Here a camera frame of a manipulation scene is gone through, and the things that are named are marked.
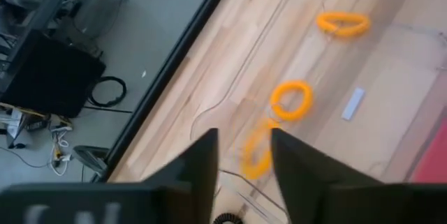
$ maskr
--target white plastic piece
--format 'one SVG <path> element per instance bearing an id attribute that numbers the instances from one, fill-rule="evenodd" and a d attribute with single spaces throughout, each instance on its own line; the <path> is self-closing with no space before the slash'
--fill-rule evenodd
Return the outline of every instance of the white plastic piece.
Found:
<path id="1" fill-rule="evenodd" d="M 342 119 L 350 121 L 354 113 L 356 113 L 357 107 L 362 101 L 363 96 L 365 95 L 365 90 L 361 88 L 356 88 L 354 93 L 352 94 L 351 99 L 348 102 L 348 105 L 344 108 Z"/>

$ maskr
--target yellow ring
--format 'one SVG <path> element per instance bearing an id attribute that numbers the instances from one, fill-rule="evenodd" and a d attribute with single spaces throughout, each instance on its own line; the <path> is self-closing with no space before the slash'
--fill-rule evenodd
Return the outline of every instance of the yellow ring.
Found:
<path id="1" fill-rule="evenodd" d="M 358 23 L 357 25 L 341 28 L 331 21 L 343 21 Z M 316 18 L 316 23 L 323 31 L 334 33 L 336 36 L 352 37 L 366 32 L 371 27 L 371 20 L 361 14 L 346 12 L 321 13 Z"/>
<path id="2" fill-rule="evenodd" d="M 271 119 L 262 121 L 247 139 L 243 147 L 241 169 L 248 179 L 258 179 L 264 175 L 272 165 L 272 152 L 270 148 L 265 150 L 257 164 L 253 164 L 253 152 L 258 143 L 263 139 L 264 134 L 270 133 L 271 129 L 279 128 L 279 124 Z"/>
<path id="3" fill-rule="evenodd" d="M 287 112 L 282 109 L 279 104 L 281 97 L 287 91 L 299 90 L 303 92 L 303 99 L 301 106 L 293 111 Z M 312 93 L 312 88 L 304 81 L 289 81 L 280 84 L 272 93 L 270 97 L 270 105 L 272 106 L 273 112 L 282 120 L 285 121 L 295 121 L 301 119 L 309 111 L 312 106 L 314 95 Z"/>

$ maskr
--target black frame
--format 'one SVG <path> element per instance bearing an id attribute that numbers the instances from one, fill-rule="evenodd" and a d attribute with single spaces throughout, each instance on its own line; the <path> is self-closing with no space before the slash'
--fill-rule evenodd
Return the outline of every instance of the black frame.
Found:
<path id="1" fill-rule="evenodd" d="M 95 174 L 91 179 L 91 182 L 106 182 L 109 179 L 128 146 L 140 130 L 143 122 L 146 120 L 147 115 L 155 106 L 157 100 L 163 93 L 163 90 L 175 74 L 175 71 L 179 68 L 181 62 L 188 53 L 189 48 L 193 45 L 219 2 L 220 0 L 203 0 L 192 20 L 180 36 L 180 39 L 170 52 L 169 57 L 161 67 L 155 80 L 138 103 L 135 111 L 133 111 L 131 118 L 125 125 L 123 131 L 119 134 L 117 141 L 110 149 L 105 159 L 106 164 L 108 164 L 107 170 L 102 176 Z"/>

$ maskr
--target wooden plank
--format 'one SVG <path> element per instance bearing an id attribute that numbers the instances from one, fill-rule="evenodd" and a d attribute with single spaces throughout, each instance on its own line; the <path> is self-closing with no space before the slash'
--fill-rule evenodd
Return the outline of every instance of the wooden plank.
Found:
<path id="1" fill-rule="evenodd" d="M 315 101 L 305 119 L 283 123 L 284 129 L 388 181 L 393 156 L 405 145 L 445 61 L 446 46 L 435 30 L 447 29 L 442 2 L 223 0 L 110 181 L 144 179 L 210 127 L 221 130 L 221 168 L 240 173 L 242 145 L 256 124 L 270 116 L 270 94 L 286 80 L 306 80 Z M 333 38 L 315 25 L 325 10 L 364 13 L 373 26 L 359 38 Z M 352 120 L 345 121 L 342 111 L 356 87 L 366 91 L 365 97 Z M 291 94 L 282 103 L 296 107 L 300 96 Z M 285 222 L 281 211 L 248 184 L 237 178 L 230 182 Z M 253 183 L 282 205 L 271 173 Z M 213 214 L 223 211 L 262 223 L 219 184 Z"/>

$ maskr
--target orange loop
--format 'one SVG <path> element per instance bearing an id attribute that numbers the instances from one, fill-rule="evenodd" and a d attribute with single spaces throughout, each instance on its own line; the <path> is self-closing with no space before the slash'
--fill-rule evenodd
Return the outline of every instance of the orange loop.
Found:
<path id="1" fill-rule="evenodd" d="M 356 25 L 340 27 L 334 24 L 334 21 L 356 23 Z M 316 23 L 323 31 L 341 37 L 358 36 L 365 33 L 371 27 L 371 20 L 367 16 L 346 12 L 321 13 L 316 18 Z"/>
<path id="2" fill-rule="evenodd" d="M 303 92 L 303 99 L 301 106 L 293 111 L 287 112 L 283 110 L 280 105 L 281 97 L 284 93 L 292 90 L 298 90 Z M 314 95 L 312 93 L 312 88 L 304 81 L 289 81 L 280 84 L 272 93 L 270 97 L 270 105 L 272 106 L 273 112 L 282 120 L 285 121 L 295 121 L 301 119 L 309 111 L 312 106 Z"/>
<path id="3" fill-rule="evenodd" d="M 258 179 L 264 175 L 272 165 L 272 153 L 270 148 L 263 152 L 261 159 L 257 164 L 254 164 L 253 162 L 253 152 L 259 142 L 263 139 L 264 134 L 270 134 L 271 129 L 273 128 L 279 128 L 279 124 L 271 119 L 262 121 L 244 145 L 241 169 L 242 173 L 245 174 L 248 179 Z"/>

